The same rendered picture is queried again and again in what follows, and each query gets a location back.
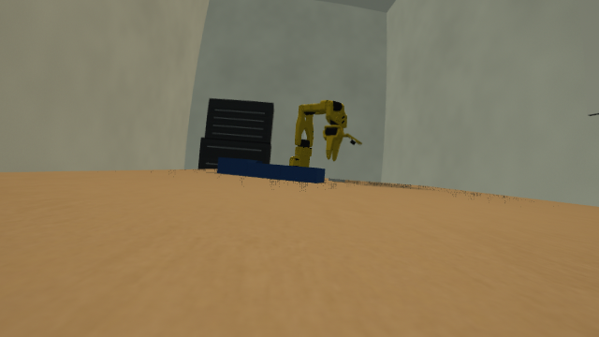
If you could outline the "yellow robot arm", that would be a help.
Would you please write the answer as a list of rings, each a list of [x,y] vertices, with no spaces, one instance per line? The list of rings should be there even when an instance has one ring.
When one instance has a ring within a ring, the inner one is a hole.
[[[313,146],[314,139],[314,114],[326,114],[326,119],[330,125],[347,127],[347,115],[344,112],[344,105],[340,102],[322,100],[319,104],[300,105],[295,134],[295,144],[298,147],[295,149],[295,156],[290,159],[290,166],[309,167],[310,156],[312,156],[312,148],[310,147]],[[303,130],[306,132],[307,140],[301,139]]]

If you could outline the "blue bin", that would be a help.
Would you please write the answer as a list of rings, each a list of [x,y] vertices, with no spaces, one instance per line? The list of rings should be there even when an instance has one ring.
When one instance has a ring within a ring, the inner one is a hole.
[[[324,168],[262,163],[263,161],[250,159],[218,157],[217,173],[306,183],[323,183],[325,181]]]

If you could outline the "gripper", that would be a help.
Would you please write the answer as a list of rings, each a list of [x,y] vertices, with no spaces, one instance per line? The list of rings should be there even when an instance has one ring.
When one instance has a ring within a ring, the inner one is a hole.
[[[332,160],[336,160],[343,138],[347,138],[349,136],[348,138],[351,138],[350,143],[352,143],[353,145],[355,145],[355,143],[362,144],[360,141],[358,141],[351,135],[345,134],[343,132],[343,128],[339,125],[325,125],[324,129],[325,130],[323,130],[323,137],[327,141],[326,154],[328,160],[330,160],[331,154]],[[353,141],[353,139],[355,141]]]

